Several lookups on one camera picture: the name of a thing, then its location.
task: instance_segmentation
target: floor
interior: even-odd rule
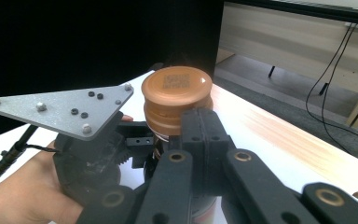
[[[233,55],[216,65],[214,75],[235,82],[245,88],[263,93],[298,108],[306,109],[307,97],[316,80],[276,67],[269,78],[271,65],[240,55]],[[324,83],[318,83],[311,93],[309,111],[321,115],[324,102],[324,117],[345,124],[347,117],[358,101],[358,93],[334,85],[334,79],[324,95],[319,95]]]

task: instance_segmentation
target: table surface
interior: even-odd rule
[[[149,74],[129,82],[134,94],[121,111],[134,117],[134,120],[145,120],[145,99],[141,85]],[[211,95],[213,110],[237,148],[255,152],[285,186],[301,192],[306,184],[325,182],[349,194],[358,191],[358,159],[218,86],[213,85]],[[1,134],[0,152],[9,150],[27,127],[23,125]],[[39,128],[28,143],[45,146],[56,135],[55,132]],[[36,149],[28,149],[0,181],[15,172],[36,152]],[[123,174],[121,184],[135,188],[143,183],[143,171],[132,170],[130,162],[120,167]],[[219,206],[216,207],[214,223],[225,223]]]

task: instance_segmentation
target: copper jar lid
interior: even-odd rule
[[[213,107],[211,89],[211,78],[197,68],[173,66],[158,70],[142,84],[147,124],[165,139],[179,135],[182,112]]]

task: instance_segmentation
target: cable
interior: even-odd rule
[[[339,129],[341,129],[341,130],[344,130],[344,131],[346,131],[346,132],[355,134],[355,135],[357,135],[357,136],[358,136],[358,134],[357,134],[357,133],[354,133],[354,132],[352,132],[352,131],[350,131],[350,130],[347,130],[347,129],[344,129],[344,128],[338,127],[338,126],[336,126],[336,125],[333,125],[333,124],[330,124],[330,123],[325,122],[325,119],[324,119],[324,105],[325,105],[326,96],[327,96],[327,93],[328,93],[328,89],[329,89],[330,83],[331,83],[331,81],[332,81],[332,79],[333,79],[333,76],[334,76],[334,74],[335,74],[335,72],[336,72],[336,69],[337,69],[337,65],[338,65],[338,63],[339,63],[339,61],[340,61],[342,55],[343,55],[344,52],[345,52],[345,49],[346,49],[346,47],[347,47],[347,45],[348,45],[348,43],[349,43],[349,40],[350,40],[350,38],[351,38],[351,35],[353,34],[353,31],[355,30],[357,24],[355,24],[352,29],[351,29],[351,26],[352,26],[352,24],[348,27],[348,30],[347,30],[347,32],[345,33],[344,37],[342,38],[342,41],[341,41],[341,43],[340,43],[340,45],[339,45],[339,47],[338,47],[338,49],[337,49],[335,55],[333,56],[332,60],[331,60],[330,63],[327,65],[327,67],[326,67],[326,69],[324,70],[323,74],[319,77],[319,79],[316,81],[316,83],[315,83],[315,84],[313,85],[313,87],[311,88],[311,90],[310,90],[310,92],[309,92],[309,94],[308,94],[308,96],[307,96],[307,100],[306,100],[306,108],[307,108],[307,112],[310,114],[310,116],[313,117],[314,119],[320,121],[320,122],[324,125],[324,129],[325,129],[327,135],[329,135],[329,137],[330,137],[334,142],[336,142],[340,147],[342,147],[342,149],[343,149],[344,151],[346,151],[346,152],[349,153],[349,154],[351,154],[351,153],[350,153],[344,146],[342,146],[335,138],[333,138],[333,136],[331,136],[330,132],[327,130],[326,125],[329,125],[329,126],[332,126],[332,127],[335,127],[335,128],[339,128]],[[320,82],[320,80],[322,79],[322,77],[325,75],[325,73],[327,72],[328,68],[329,68],[330,65],[333,63],[334,59],[337,57],[337,55],[338,55],[338,53],[339,53],[339,50],[341,49],[341,47],[342,47],[342,45],[344,44],[344,42],[346,42],[346,43],[345,43],[345,46],[344,46],[343,50],[341,51],[341,54],[339,55],[339,57],[338,57],[338,59],[337,59],[337,62],[336,62],[336,64],[335,64],[335,66],[334,66],[334,69],[333,69],[332,75],[331,75],[331,77],[330,77],[330,80],[329,80],[328,83],[327,83],[328,85],[327,85],[327,88],[326,88],[326,90],[325,90],[324,101],[323,101],[323,104],[322,104],[322,120],[320,120],[320,119],[314,117],[314,116],[310,113],[309,108],[308,108],[308,101],[309,101],[309,98],[310,98],[310,95],[311,95],[312,91],[314,90],[314,88],[316,87],[316,85]]]
[[[25,145],[26,148],[36,148],[42,151],[46,151],[46,152],[60,152],[57,149],[54,148],[50,148],[50,147],[41,147],[41,146],[36,146],[36,145]]]

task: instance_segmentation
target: silver metal plate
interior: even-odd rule
[[[132,94],[133,87],[126,85],[0,97],[0,115],[89,141]]]

